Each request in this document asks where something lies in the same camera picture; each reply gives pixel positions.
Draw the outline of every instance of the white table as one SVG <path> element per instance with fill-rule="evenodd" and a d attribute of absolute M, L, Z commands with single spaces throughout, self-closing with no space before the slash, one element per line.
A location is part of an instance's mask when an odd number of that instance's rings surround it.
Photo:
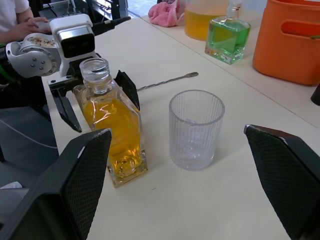
<path fill-rule="evenodd" d="M 148 16 L 145 16 L 142 19 L 148 23 L 150 22 Z M 170 28 L 157 25 L 153 26 L 227 71 L 237 79 L 253 87 L 255 90 L 304 119 L 306 122 L 312 124 L 316 128 L 320 128 L 320 106 L 313 104 L 310 100 L 316 87 L 295 84 L 266 76 L 255 71 L 252 66 L 252 59 L 260 30 L 262 14 L 252 10 L 244 10 L 242 19 L 249 22 L 252 29 L 246 45 L 244 59 L 233 65 L 228 65 L 207 55 L 205 53 L 206 43 L 186 36 L 184 26 Z"/>
<path fill-rule="evenodd" d="M 318 129 L 142 19 L 98 36 L 96 50 L 114 77 L 125 71 L 138 88 L 195 71 L 199 76 L 139 92 L 149 171 L 117 189 L 106 175 L 88 240 L 289 240 L 243 129 L 255 124 L 289 132 L 320 155 Z M 226 107 L 214 163 L 201 171 L 180 169 L 169 157 L 169 101 L 189 89 L 212 92 Z M 46 94 L 61 152 L 78 133 Z"/>

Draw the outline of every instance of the pink cloth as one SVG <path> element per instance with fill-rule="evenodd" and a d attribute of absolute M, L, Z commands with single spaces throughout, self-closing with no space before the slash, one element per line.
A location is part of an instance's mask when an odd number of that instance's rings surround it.
<path fill-rule="evenodd" d="M 150 22 L 161 27 L 173 27 L 179 25 L 184 20 L 184 13 L 180 14 L 178 0 L 172 4 L 160 2 L 151 7 L 148 16 Z"/>

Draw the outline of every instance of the empty glass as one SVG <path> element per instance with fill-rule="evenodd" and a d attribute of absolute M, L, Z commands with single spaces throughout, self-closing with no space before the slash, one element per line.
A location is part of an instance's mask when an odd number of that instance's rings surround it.
<path fill-rule="evenodd" d="M 169 103 L 169 144 L 173 162 L 186 170 L 200 170 L 215 155 L 225 105 L 216 95 L 187 90 Z"/>

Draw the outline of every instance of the orange container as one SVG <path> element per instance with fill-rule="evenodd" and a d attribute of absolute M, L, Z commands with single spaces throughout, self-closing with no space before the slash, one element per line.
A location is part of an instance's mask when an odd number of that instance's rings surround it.
<path fill-rule="evenodd" d="M 268 0 L 253 56 L 265 75 L 304 85 L 320 82 L 320 2 Z"/>

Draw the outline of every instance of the yellow liquid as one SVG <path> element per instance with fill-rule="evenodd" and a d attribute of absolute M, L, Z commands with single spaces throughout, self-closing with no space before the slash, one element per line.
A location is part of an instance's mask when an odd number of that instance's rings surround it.
<path fill-rule="evenodd" d="M 133 174 L 142 162 L 139 116 L 118 99 L 89 102 L 83 115 L 95 130 L 112 130 L 108 161 L 115 175 L 124 178 Z"/>
<path fill-rule="evenodd" d="M 198 14 L 189 10 L 185 10 L 185 26 L 184 32 L 190 38 L 206 41 L 208 36 L 209 22 L 212 19 L 216 19 L 222 16 L 224 13 L 219 15 L 206 15 Z"/>

